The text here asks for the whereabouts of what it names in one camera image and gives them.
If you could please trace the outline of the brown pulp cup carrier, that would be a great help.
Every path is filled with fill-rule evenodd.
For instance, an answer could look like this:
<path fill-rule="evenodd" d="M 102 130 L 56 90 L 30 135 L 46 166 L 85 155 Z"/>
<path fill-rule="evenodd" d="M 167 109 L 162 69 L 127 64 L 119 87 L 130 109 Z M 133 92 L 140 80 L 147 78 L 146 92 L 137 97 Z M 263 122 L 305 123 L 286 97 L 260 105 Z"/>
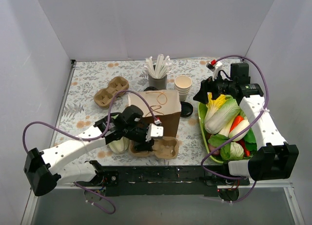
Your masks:
<path fill-rule="evenodd" d="M 129 82 L 121 76 L 114 77 L 106 88 L 94 95 L 94 102 L 101 108 L 108 108 L 115 93 L 129 89 Z"/>
<path fill-rule="evenodd" d="M 128 151 L 134 157 L 145 158 L 155 156 L 159 159 L 174 159 L 178 155 L 179 141 L 174 137 L 163 137 L 163 139 L 155 140 L 152 151 L 136 151 L 132 143 Z"/>

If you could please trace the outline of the brown paper bag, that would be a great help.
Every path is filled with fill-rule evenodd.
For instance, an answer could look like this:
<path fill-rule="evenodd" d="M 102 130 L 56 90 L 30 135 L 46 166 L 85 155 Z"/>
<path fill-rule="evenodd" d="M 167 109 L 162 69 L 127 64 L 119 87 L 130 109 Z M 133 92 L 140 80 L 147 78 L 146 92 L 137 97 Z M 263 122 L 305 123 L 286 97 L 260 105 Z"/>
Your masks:
<path fill-rule="evenodd" d="M 153 116 L 160 119 L 164 127 L 163 136 L 176 137 L 181 114 L 179 93 L 176 90 L 158 90 L 139 92 L 142 96 L 129 93 L 128 105 L 135 105 L 143 112 L 145 123 L 154 122 Z"/>

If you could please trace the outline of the black coffee cup lid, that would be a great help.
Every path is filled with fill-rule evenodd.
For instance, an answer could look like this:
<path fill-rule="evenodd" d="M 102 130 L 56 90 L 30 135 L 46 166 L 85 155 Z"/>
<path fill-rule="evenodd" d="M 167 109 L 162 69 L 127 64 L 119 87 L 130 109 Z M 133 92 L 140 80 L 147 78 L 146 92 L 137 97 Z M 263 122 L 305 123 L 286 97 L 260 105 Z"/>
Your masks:
<path fill-rule="evenodd" d="M 153 87 L 153 86 L 149 86 L 147 88 L 144 89 L 144 91 L 157 91 L 158 89 Z"/>

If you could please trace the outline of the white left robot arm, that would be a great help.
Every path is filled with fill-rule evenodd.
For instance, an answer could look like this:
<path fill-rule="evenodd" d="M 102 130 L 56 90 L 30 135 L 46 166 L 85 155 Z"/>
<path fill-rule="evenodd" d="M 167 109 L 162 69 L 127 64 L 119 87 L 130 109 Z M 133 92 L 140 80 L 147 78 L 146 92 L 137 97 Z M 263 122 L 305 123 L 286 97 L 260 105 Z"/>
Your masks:
<path fill-rule="evenodd" d="M 36 196 L 51 192 L 57 185 L 86 182 L 91 186 L 113 185 L 116 173 L 106 173 L 95 160 L 69 166 L 69 163 L 96 148 L 127 138 L 135 142 L 137 150 L 152 151 L 154 139 L 162 137 L 159 119 L 146 124 L 141 121 L 143 112 L 135 105 L 121 113 L 113 113 L 95 122 L 72 140 L 55 147 L 27 152 L 24 173 Z"/>

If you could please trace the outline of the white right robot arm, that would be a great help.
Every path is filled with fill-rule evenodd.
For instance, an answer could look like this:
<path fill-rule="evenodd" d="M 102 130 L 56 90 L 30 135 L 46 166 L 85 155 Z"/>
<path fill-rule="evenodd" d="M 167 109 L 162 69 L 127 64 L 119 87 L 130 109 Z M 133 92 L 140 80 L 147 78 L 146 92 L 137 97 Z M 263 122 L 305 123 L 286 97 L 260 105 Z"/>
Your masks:
<path fill-rule="evenodd" d="M 230 76 L 225 79 L 217 64 L 216 60 L 207 64 L 214 74 L 201 82 L 193 100 L 207 104 L 209 92 L 214 100 L 221 94 L 231 95 L 250 122 L 242 132 L 251 129 L 257 146 L 250 159 L 229 161 L 225 165 L 226 169 L 220 173 L 222 182 L 230 185 L 246 177 L 254 181 L 288 179 L 299 151 L 295 144 L 288 144 L 277 130 L 267 109 L 268 91 L 262 91 L 260 85 L 251 83 L 247 63 L 232 63 Z"/>

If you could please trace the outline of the floral table mat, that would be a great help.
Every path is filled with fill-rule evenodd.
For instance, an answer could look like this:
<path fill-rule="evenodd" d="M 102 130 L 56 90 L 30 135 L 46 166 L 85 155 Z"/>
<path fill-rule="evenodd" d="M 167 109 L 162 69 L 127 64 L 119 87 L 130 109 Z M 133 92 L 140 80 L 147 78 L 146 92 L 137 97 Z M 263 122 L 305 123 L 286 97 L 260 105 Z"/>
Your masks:
<path fill-rule="evenodd" d="M 207 155 L 207 150 L 200 130 L 198 118 L 198 102 L 193 96 L 200 88 L 200 82 L 212 75 L 206 67 L 210 58 L 172 59 L 172 70 L 167 77 L 167 89 L 174 88 L 174 80 L 179 75 L 192 79 L 192 87 L 186 99 L 194 111 L 188 118 L 179 121 L 176 138 L 179 141 L 179 152 L 175 159 L 161 160 L 155 156 L 137 158 L 128 151 L 115 154 L 108 146 L 97 148 L 72 164 L 82 164 L 97 160 L 102 165 L 199 165 Z M 80 61 L 74 68 L 67 98 L 64 103 L 59 129 L 77 135 L 89 128 L 95 121 L 107 115 L 107 109 L 102 109 L 94 102 L 94 95 L 116 76 L 122 76 L 129 82 L 129 89 L 140 92 L 148 87 L 148 75 L 145 61 Z"/>

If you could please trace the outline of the yellow napa cabbage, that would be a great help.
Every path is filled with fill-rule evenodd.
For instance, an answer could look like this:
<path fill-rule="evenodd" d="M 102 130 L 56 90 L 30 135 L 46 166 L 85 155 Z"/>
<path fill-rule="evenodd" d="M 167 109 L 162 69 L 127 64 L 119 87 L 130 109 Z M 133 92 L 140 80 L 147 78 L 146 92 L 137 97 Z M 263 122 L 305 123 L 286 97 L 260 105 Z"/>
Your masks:
<path fill-rule="evenodd" d="M 207 122 L 217 112 L 217 110 L 226 102 L 226 99 L 226 95 L 220 95 L 216 100 L 213 100 L 212 93 L 208 93 L 208 103 L 206 104 L 207 112 L 204 122 Z"/>

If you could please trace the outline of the green vegetable tray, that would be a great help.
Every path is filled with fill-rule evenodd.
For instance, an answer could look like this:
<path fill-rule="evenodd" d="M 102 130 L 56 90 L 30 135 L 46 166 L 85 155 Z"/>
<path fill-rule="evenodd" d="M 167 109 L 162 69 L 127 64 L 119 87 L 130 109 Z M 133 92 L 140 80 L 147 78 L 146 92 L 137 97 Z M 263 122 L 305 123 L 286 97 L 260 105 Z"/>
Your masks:
<path fill-rule="evenodd" d="M 199 115 L 200 129 L 201 129 L 202 137 L 203 137 L 203 140 L 204 140 L 205 148 L 206 148 L 207 152 L 209 153 L 210 151 L 208 149 L 208 139 L 211 137 L 212 134 L 208 133 L 205 130 L 205 127 L 204 127 L 205 126 L 204 119 L 205 119 L 206 112 L 207 112 L 206 105 L 202 104 L 202 103 L 199 103 L 198 104 L 198 115 Z M 242 117 L 244 117 L 244 119 L 247 119 L 245 113 L 241 109 L 240 109 L 240 112 L 238 113 L 238 115 L 241 115 Z M 230 128 L 232 126 L 232 123 L 233 123 L 234 119 L 235 118 L 230 120 L 226 124 L 226 126 L 224 126 L 217 134 L 221 134 L 221 135 L 224 135 L 226 137 L 229 137 Z M 251 129 L 249 129 L 248 133 L 244 136 L 243 140 L 245 141 L 246 148 L 250 151 L 250 156 L 249 157 L 245 157 L 245 155 L 244 155 L 242 160 L 245 160 L 245 159 L 251 158 L 255 154 L 255 152 L 256 152 L 256 141 L 255 141 L 255 137 L 254 137 L 253 131 Z M 210 158 L 213 161 L 215 161 L 217 163 L 220 163 L 220 164 L 225 162 L 225 161 L 222 160 L 221 157 L 213 156 L 213 154 L 210 156 Z"/>

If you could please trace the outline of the green white napa cabbage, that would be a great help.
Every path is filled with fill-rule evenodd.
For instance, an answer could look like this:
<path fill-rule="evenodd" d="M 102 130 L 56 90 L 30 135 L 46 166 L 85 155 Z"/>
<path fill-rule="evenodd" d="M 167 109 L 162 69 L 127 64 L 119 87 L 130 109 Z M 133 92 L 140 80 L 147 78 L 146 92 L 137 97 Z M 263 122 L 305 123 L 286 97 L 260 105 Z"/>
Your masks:
<path fill-rule="evenodd" d="M 210 134 L 217 134 L 226 124 L 240 112 L 236 99 L 229 98 L 205 123 L 205 130 Z"/>

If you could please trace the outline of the black spare cup lid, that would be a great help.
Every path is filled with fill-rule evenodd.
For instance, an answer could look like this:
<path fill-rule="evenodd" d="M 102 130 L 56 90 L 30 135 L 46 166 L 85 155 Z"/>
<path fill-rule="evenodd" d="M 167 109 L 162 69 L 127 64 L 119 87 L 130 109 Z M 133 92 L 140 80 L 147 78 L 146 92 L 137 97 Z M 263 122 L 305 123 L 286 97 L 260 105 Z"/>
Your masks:
<path fill-rule="evenodd" d="M 190 117 L 194 111 L 193 106 L 189 102 L 180 102 L 181 104 L 181 113 L 182 118 Z"/>

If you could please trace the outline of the orange carrot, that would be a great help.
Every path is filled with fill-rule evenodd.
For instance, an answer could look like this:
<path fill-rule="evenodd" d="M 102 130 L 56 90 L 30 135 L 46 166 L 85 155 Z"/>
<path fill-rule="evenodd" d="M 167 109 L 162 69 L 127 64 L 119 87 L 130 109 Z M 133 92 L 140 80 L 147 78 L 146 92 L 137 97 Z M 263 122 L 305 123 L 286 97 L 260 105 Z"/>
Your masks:
<path fill-rule="evenodd" d="M 238 126 L 238 124 L 239 124 L 240 122 L 242 122 L 243 120 L 244 120 L 244 117 L 242 117 L 241 115 L 236 116 L 235 119 L 234 119 L 234 121 L 233 121 L 233 123 L 232 123 L 232 126 L 231 126 L 231 128 L 230 128 L 230 132 L 231 132 L 233 129 L 235 129 L 235 128 Z"/>

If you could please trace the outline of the white radish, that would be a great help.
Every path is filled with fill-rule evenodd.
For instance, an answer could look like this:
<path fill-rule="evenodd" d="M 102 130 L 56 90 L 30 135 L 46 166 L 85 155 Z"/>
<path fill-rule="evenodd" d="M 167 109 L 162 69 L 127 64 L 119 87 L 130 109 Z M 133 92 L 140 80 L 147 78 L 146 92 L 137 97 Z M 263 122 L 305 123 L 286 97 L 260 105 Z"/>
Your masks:
<path fill-rule="evenodd" d="M 232 131 L 229 132 L 229 138 L 233 138 L 234 136 L 240 134 L 232 141 L 237 142 L 244 138 L 244 136 L 248 133 L 249 129 L 247 127 L 250 125 L 247 119 L 242 120 Z"/>

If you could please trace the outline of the grey straw holder cup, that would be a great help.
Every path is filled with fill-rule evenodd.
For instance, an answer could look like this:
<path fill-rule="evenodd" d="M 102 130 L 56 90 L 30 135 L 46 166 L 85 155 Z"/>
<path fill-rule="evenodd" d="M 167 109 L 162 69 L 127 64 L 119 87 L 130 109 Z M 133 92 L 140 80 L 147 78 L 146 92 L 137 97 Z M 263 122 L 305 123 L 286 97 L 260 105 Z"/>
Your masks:
<path fill-rule="evenodd" d="M 158 90 L 167 89 L 167 75 L 165 75 L 161 79 L 155 79 L 151 75 L 148 74 L 148 82 L 149 82 L 149 86 L 155 87 Z"/>

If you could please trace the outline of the green leafy vegetable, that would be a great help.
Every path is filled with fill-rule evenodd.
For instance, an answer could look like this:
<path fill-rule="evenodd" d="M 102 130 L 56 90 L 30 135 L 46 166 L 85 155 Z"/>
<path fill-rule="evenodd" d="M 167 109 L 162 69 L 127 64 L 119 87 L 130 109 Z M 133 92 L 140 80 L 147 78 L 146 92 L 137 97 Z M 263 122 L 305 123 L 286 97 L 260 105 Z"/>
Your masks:
<path fill-rule="evenodd" d="M 229 139 L 228 137 L 221 135 L 221 134 L 211 135 L 211 137 L 208 139 L 208 144 L 210 143 L 211 145 L 215 147 L 219 147 L 220 145 L 223 145 L 228 139 Z M 214 152 L 213 156 L 219 156 L 222 158 L 223 161 L 226 161 L 225 153 L 224 153 L 225 146 L 226 144 L 223 145 L 223 147 L 219 149 L 219 152 Z"/>

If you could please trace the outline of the purple red onion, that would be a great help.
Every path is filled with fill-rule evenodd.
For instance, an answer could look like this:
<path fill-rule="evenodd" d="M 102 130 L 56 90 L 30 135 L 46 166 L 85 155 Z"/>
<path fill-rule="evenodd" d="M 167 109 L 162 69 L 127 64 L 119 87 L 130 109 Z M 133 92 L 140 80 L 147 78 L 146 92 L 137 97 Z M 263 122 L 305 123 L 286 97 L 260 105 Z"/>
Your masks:
<path fill-rule="evenodd" d="M 215 152 L 219 152 L 219 149 L 217 149 L 217 147 L 211 145 L 210 143 L 208 144 L 208 149 L 210 152 L 212 152 L 214 150 L 215 150 Z"/>

